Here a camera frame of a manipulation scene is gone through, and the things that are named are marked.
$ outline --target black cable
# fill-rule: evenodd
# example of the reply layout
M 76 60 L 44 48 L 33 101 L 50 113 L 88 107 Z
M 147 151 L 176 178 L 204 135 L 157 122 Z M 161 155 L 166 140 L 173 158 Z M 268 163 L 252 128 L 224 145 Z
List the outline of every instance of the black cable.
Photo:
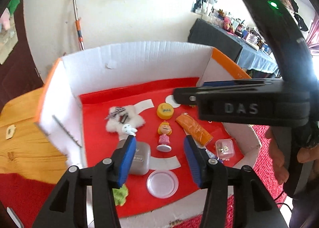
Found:
M 276 205 L 285 205 L 285 206 L 287 206 L 289 208 L 290 212 L 292 212 L 290 206 L 288 206 L 286 203 L 276 203 Z
M 278 200 L 278 199 L 282 196 L 283 193 L 284 193 L 284 191 L 282 191 L 282 192 L 279 194 L 279 196 L 277 196 L 277 197 L 274 199 L 274 201 Z

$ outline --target pink dress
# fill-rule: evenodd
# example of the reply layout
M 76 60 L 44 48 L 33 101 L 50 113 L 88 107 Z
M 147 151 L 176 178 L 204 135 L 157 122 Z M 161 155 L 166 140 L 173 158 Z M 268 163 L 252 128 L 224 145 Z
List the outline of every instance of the pink dress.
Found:
M 159 137 L 159 144 L 169 145 L 169 137 L 166 134 L 163 134 Z

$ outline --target plastic wrap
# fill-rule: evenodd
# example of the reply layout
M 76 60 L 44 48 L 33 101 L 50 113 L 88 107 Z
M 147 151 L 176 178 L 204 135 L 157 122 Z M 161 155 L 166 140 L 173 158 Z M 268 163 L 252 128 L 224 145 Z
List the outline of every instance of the plastic wrap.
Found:
M 213 139 L 213 136 L 187 113 L 183 113 L 177 117 L 176 122 L 183 127 L 184 130 L 193 137 L 193 139 L 203 146 Z

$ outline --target pink curtain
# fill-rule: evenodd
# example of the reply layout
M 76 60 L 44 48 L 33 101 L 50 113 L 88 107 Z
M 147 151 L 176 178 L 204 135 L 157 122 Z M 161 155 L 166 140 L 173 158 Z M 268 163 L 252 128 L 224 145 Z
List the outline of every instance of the pink curtain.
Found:
M 316 13 L 314 22 L 310 27 L 309 35 L 306 39 L 311 55 L 319 55 L 319 16 Z

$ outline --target human hand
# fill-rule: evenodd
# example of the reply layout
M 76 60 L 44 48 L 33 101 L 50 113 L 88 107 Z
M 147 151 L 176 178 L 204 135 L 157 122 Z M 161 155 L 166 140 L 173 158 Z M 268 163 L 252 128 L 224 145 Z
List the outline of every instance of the human hand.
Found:
M 285 183 L 289 178 L 289 172 L 284 167 L 284 154 L 278 148 L 278 145 L 270 128 L 266 131 L 265 138 L 271 139 L 269 144 L 269 156 L 272 159 L 272 168 L 274 170 L 275 178 L 277 179 L 278 184 L 281 185 Z M 315 161 L 308 181 L 314 180 L 315 178 L 319 177 L 319 146 L 312 149 L 301 148 L 298 152 L 297 159 L 300 163 L 306 163 L 313 160 Z

